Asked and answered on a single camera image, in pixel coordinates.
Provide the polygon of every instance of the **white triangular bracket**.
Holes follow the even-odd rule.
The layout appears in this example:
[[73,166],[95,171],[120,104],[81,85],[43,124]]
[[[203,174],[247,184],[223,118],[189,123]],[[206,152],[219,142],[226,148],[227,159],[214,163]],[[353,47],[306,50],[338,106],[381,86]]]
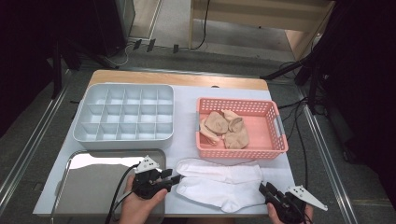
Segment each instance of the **white triangular bracket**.
[[321,203],[317,198],[314,197],[307,189],[303,188],[303,186],[296,187],[288,187],[288,191],[296,196],[298,199],[310,203],[320,209],[327,211],[327,205]]
[[149,170],[160,168],[160,164],[154,161],[149,156],[146,156],[134,170],[135,174],[143,173]]

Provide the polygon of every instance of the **rolled sock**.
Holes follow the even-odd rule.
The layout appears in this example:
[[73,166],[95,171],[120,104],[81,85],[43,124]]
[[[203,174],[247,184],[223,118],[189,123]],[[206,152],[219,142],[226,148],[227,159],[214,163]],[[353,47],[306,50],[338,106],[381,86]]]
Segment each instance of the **rolled sock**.
[[177,164],[177,172],[184,176],[202,177],[231,184],[263,180],[262,170],[256,161],[225,166],[210,161],[186,159]]
[[184,177],[177,186],[177,193],[198,203],[220,207],[233,213],[243,207],[265,203],[259,192],[261,181],[228,184],[201,177]]

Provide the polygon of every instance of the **gray carpet floor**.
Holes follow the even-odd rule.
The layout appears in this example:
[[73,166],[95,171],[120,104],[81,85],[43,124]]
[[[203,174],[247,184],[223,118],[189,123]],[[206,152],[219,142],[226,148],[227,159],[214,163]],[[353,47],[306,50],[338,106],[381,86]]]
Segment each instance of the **gray carpet floor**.
[[[112,61],[123,63],[125,56],[121,52],[112,58]],[[120,70],[164,69],[210,73],[218,76],[257,78],[275,72],[281,64],[282,62],[270,60],[204,52],[181,51],[173,54],[171,49],[154,49],[152,52],[146,52],[146,49],[142,47],[135,51],[130,50],[128,63],[121,66]],[[34,190],[34,187],[36,183],[46,182],[52,164],[62,147],[78,107],[77,104],[70,102],[79,101],[82,98],[92,73],[97,69],[101,69],[97,63],[83,58],[79,71],[70,71],[69,85],[62,103],[35,149],[35,154],[13,192],[3,215],[0,216],[0,223],[50,222],[47,217],[38,217],[32,214],[40,195],[40,191]],[[301,99],[299,87],[293,84],[292,78],[287,77],[293,77],[293,73],[268,81],[271,96],[278,105],[292,104]],[[0,139],[1,179],[4,180],[7,177],[23,151],[50,102],[51,91],[52,87],[48,85],[20,115],[7,134]],[[292,109],[290,107],[280,110],[282,119],[285,119]],[[350,164],[344,161],[340,143],[332,130],[332,125],[326,117],[319,115],[316,117],[326,138],[328,148],[331,150],[336,169],[352,201],[359,223],[396,223],[395,210],[387,201],[387,196],[382,190],[376,174],[363,164]],[[338,199],[334,196],[331,182],[318,153],[317,143],[304,113],[298,118],[298,122],[307,153],[308,189],[329,207],[327,212],[316,209],[314,220],[316,223],[345,223]],[[296,185],[305,185],[304,154],[296,129],[293,129],[293,123],[292,118],[286,119],[283,123],[287,135],[292,133],[289,139],[288,157]],[[238,218],[236,223],[270,223],[270,221],[267,217],[244,217]]]

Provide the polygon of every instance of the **table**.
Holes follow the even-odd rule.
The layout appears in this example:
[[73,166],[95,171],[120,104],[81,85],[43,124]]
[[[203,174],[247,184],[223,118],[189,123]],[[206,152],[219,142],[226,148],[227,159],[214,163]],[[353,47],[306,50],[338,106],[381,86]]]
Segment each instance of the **table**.
[[[205,19],[207,1],[191,0],[189,48],[193,20]],[[325,0],[211,0],[207,20],[284,29],[294,58],[300,60],[324,31],[333,5]]]
[[[200,76],[196,76],[191,74],[181,75],[171,73],[98,70],[93,73],[89,86],[105,82],[162,83],[172,85],[175,89],[176,96],[175,117],[180,119],[175,122],[175,132],[172,146],[165,148],[163,152],[166,155],[167,168],[175,170],[178,161],[187,158],[199,158],[198,150],[196,149],[196,145],[194,143],[194,129],[189,131],[183,130],[183,125],[186,126],[189,123],[194,125],[194,107],[197,96],[216,95],[224,97],[248,97],[251,99],[271,99],[266,82],[262,79],[219,77],[208,75],[210,74],[201,74]],[[189,113],[184,114],[184,112],[181,112],[186,111],[185,108],[189,108]],[[75,125],[76,119],[73,121],[70,127],[58,158],[49,174],[46,186],[44,187],[44,190],[35,206],[34,214],[36,215],[44,217],[50,215],[53,203],[55,201],[57,185],[62,180],[62,175],[68,159],[74,152],[84,149],[84,147],[73,138],[73,129]],[[223,164],[237,164],[248,160],[212,161]],[[287,187],[294,186],[294,180],[291,174],[286,153],[281,154],[272,161],[259,161],[259,165],[262,168],[262,172],[265,174],[264,179],[266,181],[275,183],[275,185],[280,190],[286,191]],[[80,213],[82,215],[87,215],[92,213],[92,211],[90,211],[90,208],[87,208],[86,211],[80,211]],[[166,217],[251,217],[264,216],[266,213],[266,206],[261,204],[243,208],[233,214],[224,214],[213,206],[192,203],[191,201],[188,201],[182,196],[176,194],[175,190],[172,190],[166,196],[165,200]]]

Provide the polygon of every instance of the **floor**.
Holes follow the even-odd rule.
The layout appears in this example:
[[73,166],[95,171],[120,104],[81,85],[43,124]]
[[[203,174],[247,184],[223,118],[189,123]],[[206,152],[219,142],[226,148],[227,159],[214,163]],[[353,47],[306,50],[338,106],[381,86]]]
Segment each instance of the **floor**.
[[[191,71],[201,75],[252,78],[269,75],[283,66],[284,62],[294,61],[290,48],[285,42],[286,37],[281,30],[215,22],[208,24],[208,37],[202,49],[180,51],[174,54],[172,52],[174,44],[178,43],[181,47],[187,46],[187,30],[175,28],[178,25],[186,26],[184,20],[181,19],[186,15],[182,13],[182,10],[180,13],[170,13],[169,9],[185,8],[189,2],[181,0],[161,2],[157,19],[149,22],[149,24],[154,24],[151,27],[151,36],[149,32],[146,32],[148,38],[156,38],[157,48],[154,48],[154,51],[147,52],[146,46],[137,50],[128,49],[127,54],[120,52],[110,60],[119,64],[123,63],[120,70],[149,69],[157,72],[166,70],[180,74]],[[195,21],[195,23],[195,27],[202,27],[201,21]],[[194,32],[196,33],[194,41],[199,43],[200,29]],[[253,34],[253,32],[260,33],[268,39],[246,35]],[[222,38],[229,33],[233,34],[234,40],[224,41]],[[131,41],[138,38],[143,37],[132,36]],[[56,100],[51,101],[52,87],[48,85],[31,106],[20,115],[7,134],[0,139],[1,179],[4,180],[2,184],[7,183],[6,177],[10,173],[17,174],[13,183],[18,184],[10,188],[11,197],[7,198],[6,202],[2,201],[1,223],[49,222],[47,217],[37,217],[32,214],[32,211],[75,115],[78,106],[75,102],[83,96],[92,72],[101,68],[84,56],[81,56],[81,60],[83,64],[79,71],[64,72],[65,88]],[[293,76],[294,74],[290,72],[275,80],[267,81],[272,98],[278,105],[294,103],[306,94],[306,85],[303,87],[294,85]],[[290,135],[288,158],[296,184],[305,185],[301,141],[294,128],[294,120],[287,119],[292,112],[292,107],[281,110],[285,131]],[[47,119],[43,123],[41,119],[46,114]],[[350,164],[344,161],[340,143],[327,118],[312,116],[305,109],[298,120],[303,142],[307,148],[309,190],[329,206],[327,212],[316,209],[315,222],[395,223],[396,213],[387,200],[376,174],[363,164]],[[37,133],[36,127],[40,127],[42,132]],[[23,158],[25,158],[25,163],[21,165]],[[326,162],[329,162],[326,158],[330,158],[330,163],[333,165],[331,169],[326,165]],[[4,187],[8,186],[2,185],[1,196],[4,195]],[[345,212],[345,207],[349,206],[350,209]],[[238,218],[236,222],[238,224],[270,223],[266,217]]]

